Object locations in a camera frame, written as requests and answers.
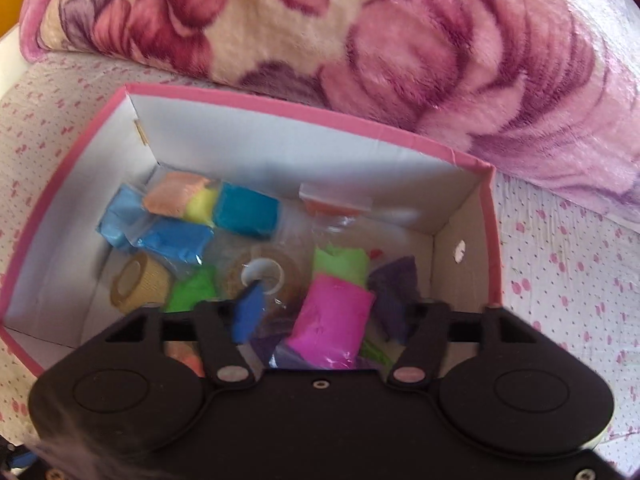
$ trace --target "cardboard box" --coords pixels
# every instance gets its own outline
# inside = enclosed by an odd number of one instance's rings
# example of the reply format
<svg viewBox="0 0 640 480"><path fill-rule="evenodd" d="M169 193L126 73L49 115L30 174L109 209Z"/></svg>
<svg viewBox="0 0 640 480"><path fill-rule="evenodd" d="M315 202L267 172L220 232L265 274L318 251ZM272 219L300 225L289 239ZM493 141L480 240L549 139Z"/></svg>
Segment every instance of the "cardboard box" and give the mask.
<svg viewBox="0 0 640 480"><path fill-rule="evenodd" d="M415 254L423 297L468 312L500 303L491 165L326 110L132 84L110 99L60 164L0 290L0 335L35 374L117 318L101 300L107 296L98 282L111 248L95 227L120 184L144 186L159 162L285 199L296 199L302 182L347 185L373 198L369 221L378 232Z"/></svg>

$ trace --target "bed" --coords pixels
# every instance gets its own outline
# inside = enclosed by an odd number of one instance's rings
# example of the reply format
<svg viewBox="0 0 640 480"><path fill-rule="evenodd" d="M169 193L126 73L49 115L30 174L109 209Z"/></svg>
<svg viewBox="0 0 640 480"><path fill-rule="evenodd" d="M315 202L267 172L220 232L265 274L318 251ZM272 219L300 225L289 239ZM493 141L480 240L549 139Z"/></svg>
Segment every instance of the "bed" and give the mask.
<svg viewBox="0 0 640 480"><path fill-rule="evenodd" d="M34 202L94 114L126 82L210 88L129 61L51 53L0 101L0 280ZM640 234L504 174L495 181L504 303L593 367L612 387L614 419L597 451L640 464ZM0 434L32 431L34 377L0 344Z"/></svg>

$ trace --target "white bed sheet with pink pattern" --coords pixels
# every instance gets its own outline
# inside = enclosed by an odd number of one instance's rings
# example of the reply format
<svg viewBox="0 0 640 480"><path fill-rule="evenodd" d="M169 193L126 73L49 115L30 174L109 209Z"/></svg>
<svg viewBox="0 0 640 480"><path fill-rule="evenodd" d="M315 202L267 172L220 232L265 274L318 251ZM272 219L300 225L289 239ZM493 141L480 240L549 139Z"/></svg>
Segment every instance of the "white bed sheet with pink pattern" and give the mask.
<svg viewBox="0 0 640 480"><path fill-rule="evenodd" d="M126 82L214 85L84 54L50 54L0 101L0 280L37 197L95 113ZM640 235L499 174L505 304L599 372L616 396L598 452L640 466ZM0 343L0 434L31 431L33 377Z"/></svg>

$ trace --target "floral blanket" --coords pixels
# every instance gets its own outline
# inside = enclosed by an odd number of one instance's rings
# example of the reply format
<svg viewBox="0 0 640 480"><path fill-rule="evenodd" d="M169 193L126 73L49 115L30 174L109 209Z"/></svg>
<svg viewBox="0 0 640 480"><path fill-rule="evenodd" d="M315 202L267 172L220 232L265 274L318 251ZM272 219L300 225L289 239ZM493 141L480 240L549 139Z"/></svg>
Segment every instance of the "floral blanket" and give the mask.
<svg viewBox="0 0 640 480"><path fill-rule="evenodd" d="M632 0L25 0L21 46L374 119L640 222Z"/></svg>

